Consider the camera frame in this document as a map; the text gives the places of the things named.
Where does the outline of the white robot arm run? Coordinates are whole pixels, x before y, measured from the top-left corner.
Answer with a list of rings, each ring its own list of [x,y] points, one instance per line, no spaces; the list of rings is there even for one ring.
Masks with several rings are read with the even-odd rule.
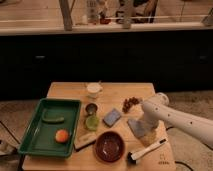
[[[213,120],[175,110],[168,104],[169,98],[164,93],[143,100],[143,121],[151,128],[156,128],[160,120],[168,122],[213,149]]]

